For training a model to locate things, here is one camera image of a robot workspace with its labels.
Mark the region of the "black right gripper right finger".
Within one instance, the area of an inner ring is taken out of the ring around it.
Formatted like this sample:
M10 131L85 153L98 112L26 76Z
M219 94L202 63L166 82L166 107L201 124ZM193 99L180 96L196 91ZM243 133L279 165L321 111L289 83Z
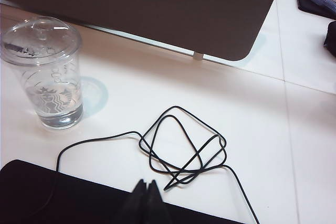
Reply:
M171 223L170 215L155 180L150 182L147 190L146 222L158 224Z

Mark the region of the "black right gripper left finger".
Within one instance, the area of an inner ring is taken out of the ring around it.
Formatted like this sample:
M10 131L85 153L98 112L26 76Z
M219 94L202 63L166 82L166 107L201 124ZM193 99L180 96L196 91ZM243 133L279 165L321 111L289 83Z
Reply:
M142 223L143 200L146 194L146 183L139 180L133 191L127 196L125 202L114 218L114 223Z

